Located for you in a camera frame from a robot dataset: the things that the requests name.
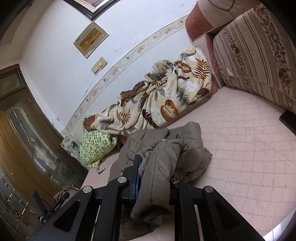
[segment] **pink quilted mattress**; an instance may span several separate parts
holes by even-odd
[[[223,87],[209,101],[169,128],[198,122],[204,146],[213,158],[192,186],[213,186],[263,236],[296,206],[296,136],[280,121],[284,110],[239,90]],[[91,169],[83,186],[107,183],[109,157],[98,175]],[[174,223],[163,225],[136,240],[174,240]]]

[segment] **pillow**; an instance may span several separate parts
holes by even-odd
[[[229,87],[261,96],[296,114],[296,48],[262,4],[214,38],[221,77]]]
[[[93,130],[88,132],[83,127],[80,142],[80,159],[90,168],[98,167],[104,156],[111,152],[118,141],[117,135]]]

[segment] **leaf-patterned blanket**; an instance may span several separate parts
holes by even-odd
[[[188,47],[174,63],[161,60],[152,68],[133,90],[118,96],[117,104],[93,116],[88,129],[128,135],[138,129],[157,128],[211,91],[209,65],[198,47]]]

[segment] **black metal frame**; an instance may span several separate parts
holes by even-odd
[[[289,128],[290,131],[296,135],[296,115],[286,110],[280,117],[279,120]]]
[[[29,241],[117,241],[122,205],[133,206],[141,158],[106,186],[84,187],[57,211]],[[175,209],[175,241],[200,240],[197,205],[204,241],[264,241],[255,229],[211,186],[203,189],[171,180],[170,205]]]

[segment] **striped cushion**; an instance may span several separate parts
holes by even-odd
[[[296,48],[262,4],[223,28],[214,38],[214,52],[227,86],[296,113]]]

